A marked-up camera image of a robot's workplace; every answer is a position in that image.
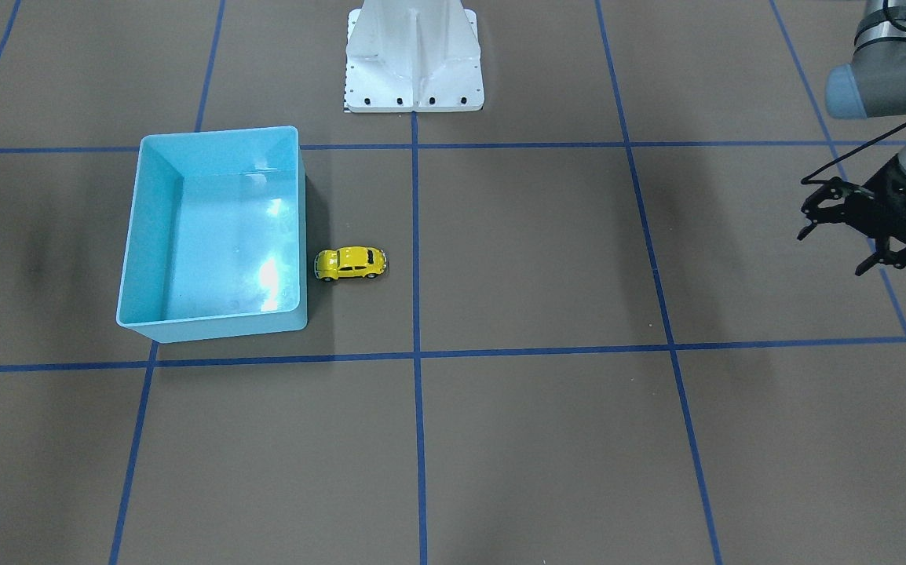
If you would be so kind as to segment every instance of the toy car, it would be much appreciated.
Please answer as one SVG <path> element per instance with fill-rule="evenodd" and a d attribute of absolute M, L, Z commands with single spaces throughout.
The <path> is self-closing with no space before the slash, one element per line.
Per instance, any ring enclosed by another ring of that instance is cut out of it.
<path fill-rule="evenodd" d="M 320 280 L 377 278 L 387 271 L 387 254 L 375 247 L 342 247 L 324 250 L 313 260 L 313 275 Z"/>

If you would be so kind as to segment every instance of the yellow toy car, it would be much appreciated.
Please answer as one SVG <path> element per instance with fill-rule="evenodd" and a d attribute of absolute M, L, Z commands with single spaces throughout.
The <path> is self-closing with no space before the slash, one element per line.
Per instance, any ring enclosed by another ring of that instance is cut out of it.
<path fill-rule="evenodd" d="M 324 250 L 313 260 L 313 275 L 320 280 L 375 279 L 387 271 L 387 254 L 375 247 L 342 247 Z"/>

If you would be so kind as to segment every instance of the blue joint cap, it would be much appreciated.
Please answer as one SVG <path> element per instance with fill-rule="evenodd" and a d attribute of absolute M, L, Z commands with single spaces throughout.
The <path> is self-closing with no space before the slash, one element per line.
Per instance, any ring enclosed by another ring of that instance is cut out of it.
<path fill-rule="evenodd" d="M 850 64 L 835 67 L 827 76 L 827 111 L 837 119 L 865 119 L 868 112 L 858 93 L 858 81 Z"/>

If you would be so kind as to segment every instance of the light blue container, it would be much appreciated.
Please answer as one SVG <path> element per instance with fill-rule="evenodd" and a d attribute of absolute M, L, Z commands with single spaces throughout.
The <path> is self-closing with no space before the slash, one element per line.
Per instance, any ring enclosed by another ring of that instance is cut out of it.
<path fill-rule="evenodd" d="M 159 343 L 305 328 L 305 193 L 293 126 L 142 139 L 119 325 Z"/>

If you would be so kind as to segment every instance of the white metal bracket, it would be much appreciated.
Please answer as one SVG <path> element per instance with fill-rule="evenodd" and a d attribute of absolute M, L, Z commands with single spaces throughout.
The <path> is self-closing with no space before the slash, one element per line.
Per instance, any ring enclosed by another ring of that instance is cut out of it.
<path fill-rule="evenodd" d="M 345 109 L 475 111 L 484 104 L 477 15 L 460 0 L 366 0 L 349 14 Z"/>

